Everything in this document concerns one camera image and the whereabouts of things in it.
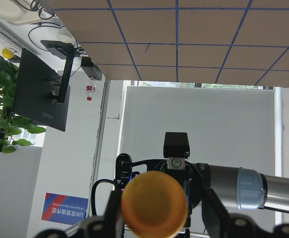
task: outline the yellow object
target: yellow object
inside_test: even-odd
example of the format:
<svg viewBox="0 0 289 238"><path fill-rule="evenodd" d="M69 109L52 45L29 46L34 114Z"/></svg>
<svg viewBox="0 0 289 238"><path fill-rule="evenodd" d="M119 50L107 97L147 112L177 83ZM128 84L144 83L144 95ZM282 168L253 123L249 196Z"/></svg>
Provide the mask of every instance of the yellow object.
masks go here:
<svg viewBox="0 0 289 238"><path fill-rule="evenodd" d="M14 56L14 53L8 48L4 48L2 50L2 56L9 60Z"/></svg>
<svg viewBox="0 0 289 238"><path fill-rule="evenodd" d="M140 238L170 238L184 226L187 201L171 176L149 171L127 184L121 198L125 223Z"/></svg>

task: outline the green plant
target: green plant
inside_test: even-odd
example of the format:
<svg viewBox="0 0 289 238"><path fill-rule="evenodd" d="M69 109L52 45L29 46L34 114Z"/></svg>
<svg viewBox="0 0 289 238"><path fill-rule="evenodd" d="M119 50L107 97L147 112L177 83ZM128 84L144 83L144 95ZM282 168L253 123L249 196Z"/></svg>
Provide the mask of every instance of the green plant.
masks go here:
<svg viewBox="0 0 289 238"><path fill-rule="evenodd" d="M14 135L20 134L20 128L31 134L45 132L46 129L24 117L14 114L12 110L19 68L0 56L0 152L12 153L17 147L29 146L32 143L25 139L13 140Z"/></svg>

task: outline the plastic bottle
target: plastic bottle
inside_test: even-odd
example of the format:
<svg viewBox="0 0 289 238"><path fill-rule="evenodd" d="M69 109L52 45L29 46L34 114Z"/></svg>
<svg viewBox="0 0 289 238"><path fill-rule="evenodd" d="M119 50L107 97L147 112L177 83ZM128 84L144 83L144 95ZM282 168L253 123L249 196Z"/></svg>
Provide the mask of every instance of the plastic bottle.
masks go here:
<svg viewBox="0 0 289 238"><path fill-rule="evenodd" d="M91 96L95 94L95 91L96 91L96 78L89 77L88 83L86 86L86 94L87 94L88 101L92 100Z"/></svg>

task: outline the computer monitor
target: computer monitor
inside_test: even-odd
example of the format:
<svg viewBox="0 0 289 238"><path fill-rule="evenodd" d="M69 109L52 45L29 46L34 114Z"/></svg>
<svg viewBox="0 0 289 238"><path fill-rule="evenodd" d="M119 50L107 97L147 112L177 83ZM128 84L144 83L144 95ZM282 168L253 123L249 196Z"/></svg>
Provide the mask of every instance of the computer monitor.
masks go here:
<svg viewBox="0 0 289 238"><path fill-rule="evenodd" d="M71 67L65 70L70 73ZM60 86L61 76L36 55L22 49L12 111L39 124L65 131L70 87L64 103L58 103Z"/></svg>

